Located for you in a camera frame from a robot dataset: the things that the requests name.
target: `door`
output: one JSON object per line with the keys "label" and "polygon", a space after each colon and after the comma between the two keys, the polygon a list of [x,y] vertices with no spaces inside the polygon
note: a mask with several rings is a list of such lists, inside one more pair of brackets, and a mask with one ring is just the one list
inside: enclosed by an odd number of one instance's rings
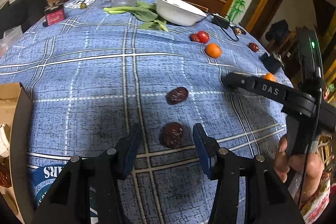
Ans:
{"label": "door", "polygon": [[267,27],[271,23],[271,20],[279,9],[281,2],[282,0],[268,0],[266,2],[266,5],[261,12],[257,22],[254,24],[252,30],[250,31],[250,34],[258,41],[261,39]]}

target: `blue plaid tablecloth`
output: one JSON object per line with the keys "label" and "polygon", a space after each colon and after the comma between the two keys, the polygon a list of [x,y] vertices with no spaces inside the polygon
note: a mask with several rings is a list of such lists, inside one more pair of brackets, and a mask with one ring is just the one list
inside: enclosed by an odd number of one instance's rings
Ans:
{"label": "blue plaid tablecloth", "polygon": [[[36,204],[71,156],[99,155],[138,122],[142,141],[134,170],[119,183],[127,218],[133,224],[206,223],[217,182],[202,172],[193,125],[200,122],[236,155],[268,159],[286,131],[282,105],[240,89],[229,93],[221,82],[229,72],[266,74],[258,59],[263,47],[249,34],[233,42],[211,18],[191,27],[168,25],[169,32],[140,30],[142,22],[130,13],[103,12],[100,0],[76,9],[83,1],[71,1],[62,22],[32,26],[0,59],[0,83],[21,82],[33,100],[27,157]],[[200,30],[221,47],[218,59],[190,41]],[[247,47],[251,41],[260,52]],[[275,76],[290,85],[283,71]],[[188,99],[168,105],[165,95],[178,86],[188,89]],[[169,122],[185,128],[175,149],[159,140]],[[242,179],[238,223],[244,192]],[[94,202],[91,216],[96,223]]]}

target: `metal screw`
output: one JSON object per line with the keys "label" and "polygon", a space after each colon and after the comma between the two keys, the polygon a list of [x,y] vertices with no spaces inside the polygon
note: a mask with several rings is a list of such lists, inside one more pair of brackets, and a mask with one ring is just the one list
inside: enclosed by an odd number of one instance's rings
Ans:
{"label": "metal screw", "polygon": [[255,159],[259,162],[263,162],[265,160],[264,156],[262,156],[262,155],[256,155]]}
{"label": "metal screw", "polygon": [[221,155],[226,155],[229,151],[226,148],[219,148],[218,153]]}
{"label": "metal screw", "polygon": [[117,151],[116,151],[116,149],[114,149],[114,148],[110,148],[110,149],[108,149],[106,152],[107,152],[108,155],[113,155],[113,154],[115,154]]}
{"label": "metal screw", "polygon": [[71,162],[78,162],[79,161],[79,156],[73,156],[71,157]]}

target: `bowl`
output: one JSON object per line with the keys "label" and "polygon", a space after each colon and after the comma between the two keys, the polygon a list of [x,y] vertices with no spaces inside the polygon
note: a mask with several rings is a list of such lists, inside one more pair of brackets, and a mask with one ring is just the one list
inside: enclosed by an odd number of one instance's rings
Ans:
{"label": "bowl", "polygon": [[191,26],[207,15],[182,0],[156,0],[156,12],[165,20],[181,26]]}

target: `orange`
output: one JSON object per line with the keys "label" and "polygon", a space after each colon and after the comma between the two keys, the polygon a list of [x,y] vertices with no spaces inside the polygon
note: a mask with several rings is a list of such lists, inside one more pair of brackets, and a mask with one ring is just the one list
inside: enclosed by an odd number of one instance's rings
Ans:
{"label": "orange", "polygon": [[218,58],[222,54],[221,48],[215,43],[210,43],[209,45],[207,45],[205,48],[205,52],[212,58]]}
{"label": "orange", "polygon": [[276,82],[276,79],[275,79],[274,75],[271,74],[271,73],[268,73],[268,74],[264,75],[263,78],[266,79],[266,80],[270,80],[272,82]]}

